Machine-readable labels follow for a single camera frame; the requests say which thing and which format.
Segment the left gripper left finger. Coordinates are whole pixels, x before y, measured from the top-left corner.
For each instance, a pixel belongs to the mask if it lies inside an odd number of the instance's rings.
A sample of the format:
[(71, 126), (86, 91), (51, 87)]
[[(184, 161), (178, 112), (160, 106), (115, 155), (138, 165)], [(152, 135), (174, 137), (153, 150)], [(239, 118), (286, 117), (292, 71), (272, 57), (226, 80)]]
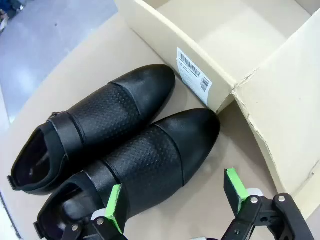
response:
[(65, 228), (63, 240), (125, 240), (129, 201), (122, 184), (114, 185), (106, 208), (95, 211), (86, 224), (74, 223)]

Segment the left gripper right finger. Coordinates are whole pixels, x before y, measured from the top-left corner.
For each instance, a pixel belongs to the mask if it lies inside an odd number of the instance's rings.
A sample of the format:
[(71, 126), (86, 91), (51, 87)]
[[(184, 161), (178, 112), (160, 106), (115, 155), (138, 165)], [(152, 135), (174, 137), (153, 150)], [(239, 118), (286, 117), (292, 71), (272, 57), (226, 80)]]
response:
[(267, 227), (276, 240), (314, 239), (290, 194), (268, 199), (260, 193), (249, 193), (234, 168), (224, 170), (223, 189), (235, 216), (224, 240), (249, 240), (256, 227)]

